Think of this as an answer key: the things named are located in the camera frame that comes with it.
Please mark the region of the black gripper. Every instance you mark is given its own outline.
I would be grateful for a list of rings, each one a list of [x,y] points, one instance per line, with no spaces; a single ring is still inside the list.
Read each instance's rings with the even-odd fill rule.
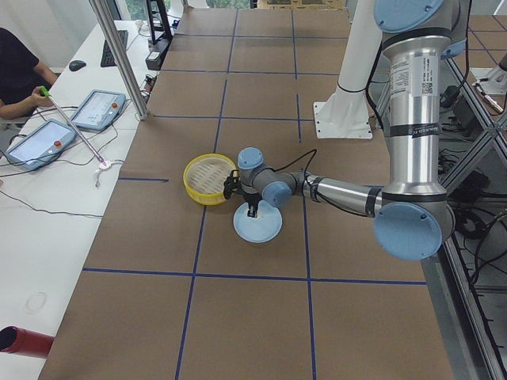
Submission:
[[[250,218],[257,217],[258,203],[261,201],[261,195],[259,193],[243,193],[244,200],[249,204],[247,216]]]

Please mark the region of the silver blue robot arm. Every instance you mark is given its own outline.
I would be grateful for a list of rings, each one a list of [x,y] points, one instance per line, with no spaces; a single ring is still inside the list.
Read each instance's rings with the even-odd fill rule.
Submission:
[[[454,227],[447,192],[438,181],[440,61],[467,42],[469,1],[377,1],[372,10],[390,68],[390,121],[384,137],[390,182],[383,188],[350,184],[308,172],[285,173],[264,162],[260,150],[238,155],[236,233],[251,243],[273,239],[280,209],[293,197],[374,221],[382,248],[402,260],[435,254]]]

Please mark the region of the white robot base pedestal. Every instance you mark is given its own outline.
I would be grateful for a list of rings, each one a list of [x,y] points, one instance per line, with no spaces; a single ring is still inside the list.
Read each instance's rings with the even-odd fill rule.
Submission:
[[[314,103],[319,139],[372,138],[366,88],[382,40],[374,5],[373,0],[356,4],[336,90],[327,101]]]

